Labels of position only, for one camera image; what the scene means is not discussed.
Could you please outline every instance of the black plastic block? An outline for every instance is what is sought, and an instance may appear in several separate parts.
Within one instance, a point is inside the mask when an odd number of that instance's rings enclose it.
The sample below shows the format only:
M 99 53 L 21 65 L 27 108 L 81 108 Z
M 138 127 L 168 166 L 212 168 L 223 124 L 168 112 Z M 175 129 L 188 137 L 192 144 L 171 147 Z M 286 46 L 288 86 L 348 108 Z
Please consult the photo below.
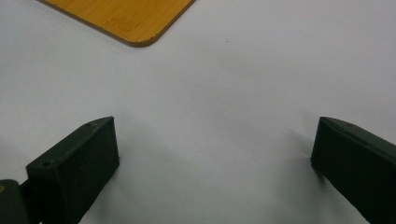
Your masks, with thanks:
M 86 123 L 26 166 L 43 224 L 75 224 L 119 167 L 114 119 Z
M 311 161 L 370 223 L 396 223 L 396 146 L 353 124 L 320 118 Z

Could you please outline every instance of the bamboo board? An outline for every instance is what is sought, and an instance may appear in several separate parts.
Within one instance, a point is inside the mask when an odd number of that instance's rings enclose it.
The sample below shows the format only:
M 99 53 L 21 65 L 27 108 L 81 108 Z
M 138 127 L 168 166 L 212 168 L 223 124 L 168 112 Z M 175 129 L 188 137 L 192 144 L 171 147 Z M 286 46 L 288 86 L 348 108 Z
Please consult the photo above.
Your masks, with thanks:
M 134 47 L 161 35 L 195 0 L 41 0 Z

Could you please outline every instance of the gray surface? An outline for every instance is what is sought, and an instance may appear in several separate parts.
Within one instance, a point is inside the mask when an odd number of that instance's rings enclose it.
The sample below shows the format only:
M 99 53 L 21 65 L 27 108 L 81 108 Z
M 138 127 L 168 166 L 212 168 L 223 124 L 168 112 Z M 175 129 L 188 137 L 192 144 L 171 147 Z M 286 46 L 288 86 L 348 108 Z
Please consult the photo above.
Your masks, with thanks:
M 396 143 L 395 1 L 197 1 L 133 49 L 0 2 L 0 178 L 112 115 L 121 167 L 83 224 L 365 223 L 309 164 L 319 116 Z

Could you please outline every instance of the black object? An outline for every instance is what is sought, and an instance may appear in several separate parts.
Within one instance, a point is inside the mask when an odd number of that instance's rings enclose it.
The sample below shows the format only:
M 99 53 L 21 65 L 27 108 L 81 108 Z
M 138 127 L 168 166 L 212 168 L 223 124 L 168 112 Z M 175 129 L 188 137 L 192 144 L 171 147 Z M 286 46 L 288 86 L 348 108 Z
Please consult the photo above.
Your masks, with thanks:
M 119 165 L 114 119 L 86 123 L 28 164 L 20 187 L 0 182 L 0 223 L 79 223 Z
M 370 223 L 396 223 L 396 146 L 353 124 L 320 118 L 311 161 Z

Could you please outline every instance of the white surface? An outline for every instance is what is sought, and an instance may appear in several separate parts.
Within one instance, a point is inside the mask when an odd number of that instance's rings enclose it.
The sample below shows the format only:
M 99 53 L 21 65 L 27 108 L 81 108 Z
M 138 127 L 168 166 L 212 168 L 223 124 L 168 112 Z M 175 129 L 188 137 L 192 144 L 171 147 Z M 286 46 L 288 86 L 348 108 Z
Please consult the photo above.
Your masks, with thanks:
M 127 47 L 0 2 L 0 178 L 114 116 L 120 169 L 83 224 L 366 223 L 310 167 L 319 116 L 396 143 L 396 2 L 197 1 Z

